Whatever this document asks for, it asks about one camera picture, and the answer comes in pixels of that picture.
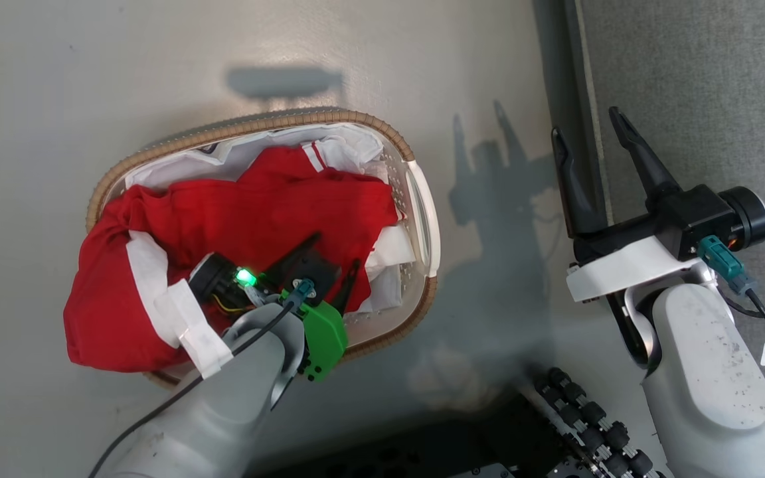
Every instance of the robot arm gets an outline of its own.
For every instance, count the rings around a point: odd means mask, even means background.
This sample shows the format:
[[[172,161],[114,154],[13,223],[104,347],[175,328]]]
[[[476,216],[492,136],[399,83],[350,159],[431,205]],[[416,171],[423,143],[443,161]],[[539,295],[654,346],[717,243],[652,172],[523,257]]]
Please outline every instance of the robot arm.
[[[676,476],[765,476],[765,378],[726,311],[698,284],[653,302],[661,358],[643,390]]]
[[[273,318],[281,309],[271,303],[253,312],[267,312]],[[251,339],[255,332],[243,334],[236,345]],[[292,351],[299,351],[299,356]],[[146,423],[111,476],[241,476],[252,457],[258,430],[273,406],[280,376],[296,372],[297,364],[292,363],[302,354],[303,324],[289,315],[242,357],[230,360],[219,373]],[[197,376],[197,371],[191,372],[176,391]]]
[[[765,477],[765,379],[716,272],[698,255],[705,238],[730,251],[762,242],[765,206],[742,187],[682,190],[625,115],[611,108],[610,118],[631,152],[649,214],[606,228],[592,220],[592,202],[556,129],[556,171],[578,261],[568,288],[576,301],[606,297],[629,352],[649,371],[643,390],[674,475]]]

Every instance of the white stripe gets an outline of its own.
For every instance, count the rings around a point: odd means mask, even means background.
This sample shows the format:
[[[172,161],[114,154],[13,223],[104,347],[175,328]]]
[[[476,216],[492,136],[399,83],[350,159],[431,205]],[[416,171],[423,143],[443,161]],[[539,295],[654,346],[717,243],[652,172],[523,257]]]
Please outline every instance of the white stripe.
[[[131,276],[152,329],[165,344],[185,348],[208,378],[232,359],[232,351],[206,320],[188,282],[167,287],[167,253],[145,232],[130,230],[126,244]]]
[[[306,151],[306,155],[309,157],[309,163],[312,163],[312,167],[315,167],[315,171],[319,173],[324,170],[324,165],[321,164],[321,160],[318,159],[318,153],[315,152],[315,148],[312,147],[312,144],[313,141],[304,144],[303,151]]]
[[[155,299],[167,291],[167,253],[145,232],[128,231],[131,241],[126,244],[128,265],[137,287],[137,295],[152,323],[152,329],[165,344],[179,348],[179,338],[173,327],[155,308]]]

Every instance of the laundry basket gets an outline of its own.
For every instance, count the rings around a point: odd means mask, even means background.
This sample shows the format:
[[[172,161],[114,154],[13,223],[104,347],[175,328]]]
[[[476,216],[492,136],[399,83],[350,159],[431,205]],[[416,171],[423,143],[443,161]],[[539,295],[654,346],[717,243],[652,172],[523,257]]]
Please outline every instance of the laundry basket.
[[[142,149],[112,167],[98,183],[88,206],[88,232],[100,219],[104,205],[125,191],[125,176],[138,167],[182,151],[214,151],[224,141],[237,140],[250,134],[335,123],[351,123],[367,129],[382,142],[380,159],[388,167],[388,181],[392,187],[394,202],[406,215],[404,225],[416,257],[415,262],[400,265],[401,306],[384,311],[351,314],[345,318],[349,344],[343,360],[361,357],[394,344],[415,329],[433,303],[436,270],[440,261],[440,233],[433,197],[427,179],[415,161],[415,155],[400,133],[371,115],[333,110],[282,112],[257,119],[237,118],[183,133]],[[166,370],[146,372],[145,375],[153,382],[170,388],[178,384],[179,379],[191,370],[191,367],[185,364]]]

